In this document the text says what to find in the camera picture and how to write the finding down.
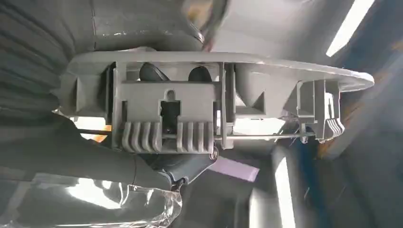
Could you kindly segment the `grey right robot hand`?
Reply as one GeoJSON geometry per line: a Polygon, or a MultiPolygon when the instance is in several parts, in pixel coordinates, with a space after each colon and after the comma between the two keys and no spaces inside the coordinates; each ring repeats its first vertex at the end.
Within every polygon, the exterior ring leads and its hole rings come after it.
{"type": "Polygon", "coordinates": [[[0,225],[167,227],[217,158],[182,0],[0,3],[0,225]]]}

